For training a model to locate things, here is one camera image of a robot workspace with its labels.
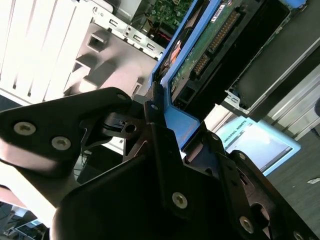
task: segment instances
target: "metal panel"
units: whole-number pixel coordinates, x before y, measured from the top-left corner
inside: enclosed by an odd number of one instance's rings
[[[146,58],[159,58],[164,49],[145,35],[136,40],[140,33],[135,34],[112,10],[103,0],[77,4],[71,0],[0,0],[0,94],[24,106],[62,97],[92,22],[111,30],[131,48],[141,49]],[[128,88],[138,77],[127,79]],[[119,83],[114,87],[121,88]]]
[[[314,110],[319,98],[320,65],[269,112],[269,122],[298,140],[320,123]]]

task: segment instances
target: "black metal bracket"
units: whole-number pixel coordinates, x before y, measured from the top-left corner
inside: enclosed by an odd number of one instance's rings
[[[7,127],[0,142],[5,151],[0,157],[45,177],[63,178],[81,151],[123,138],[123,161],[136,156],[155,161],[163,208],[187,219],[192,200],[175,134],[166,127],[162,86],[154,83],[147,95],[151,100],[141,104],[117,88],[105,88],[4,111],[0,123]],[[175,204],[174,193],[188,197],[188,207]]]

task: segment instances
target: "black plastic part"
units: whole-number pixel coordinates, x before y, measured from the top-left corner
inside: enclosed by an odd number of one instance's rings
[[[81,150],[111,139],[101,134],[100,119],[108,113],[126,112],[131,105],[127,94],[110,87],[3,111],[0,125],[6,127],[2,128],[0,138],[6,143],[6,152],[1,158],[8,164],[44,176],[67,176]],[[19,122],[33,124],[35,133],[17,134],[14,125]],[[55,149],[52,139],[58,136],[69,139],[71,147]]]
[[[228,228],[220,182],[187,166],[183,172],[196,209],[190,220],[163,211],[155,161],[140,156],[69,194],[57,208],[52,240],[240,239]]]
[[[259,203],[268,213],[271,239],[295,239],[294,232],[298,232],[303,239],[318,239],[246,154],[234,150],[229,157],[250,180],[250,184],[243,185],[250,206]]]

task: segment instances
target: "mounting hole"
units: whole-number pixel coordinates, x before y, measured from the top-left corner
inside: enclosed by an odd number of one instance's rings
[[[159,108],[156,106],[156,105],[154,105],[154,104],[151,104],[151,107],[154,109],[154,110],[158,110]]]
[[[264,229],[268,227],[270,223],[270,216],[267,210],[260,203],[254,203],[250,208],[255,222],[260,226],[260,228]]]
[[[131,125],[131,124],[126,126],[126,128],[125,128],[125,131],[127,133],[133,133],[135,130],[137,130],[137,127],[135,125]]]

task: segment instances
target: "electronic component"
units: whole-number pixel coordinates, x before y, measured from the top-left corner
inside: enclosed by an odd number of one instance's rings
[[[237,19],[240,17],[240,13],[236,12],[235,10],[231,12],[230,16],[227,18],[221,29],[219,30],[218,34],[213,39],[212,43],[210,44],[208,51],[213,53],[217,47],[221,44],[227,33],[233,27]]]
[[[171,82],[170,89],[182,90],[184,86],[180,85],[181,82],[186,82],[190,78],[191,71],[196,67],[196,74],[200,74],[200,71],[203,69],[205,64],[209,61],[209,58],[204,57],[203,63],[199,62],[199,66],[196,63],[202,59],[203,54],[211,47],[217,45],[219,39],[225,36],[228,30],[233,26],[237,18],[240,16],[240,13],[236,12],[235,8],[239,7],[242,3],[242,0],[233,1],[232,5],[223,3],[219,6],[215,14],[213,15],[211,21],[205,28],[203,34],[198,39],[196,45],[193,47],[192,51],[178,70],[177,74]],[[188,94],[189,99],[184,99],[184,102],[189,102],[191,100],[192,94]],[[172,96],[172,101],[176,99],[177,95]]]
[[[195,72],[195,74],[199,75],[200,72],[202,71],[202,69],[205,67],[205,65],[208,63],[209,61],[209,57],[206,54],[203,54],[201,59],[198,61],[198,63],[195,65],[193,71]]]
[[[176,30],[192,2],[192,0],[158,0],[148,19],[153,24],[164,23]]]

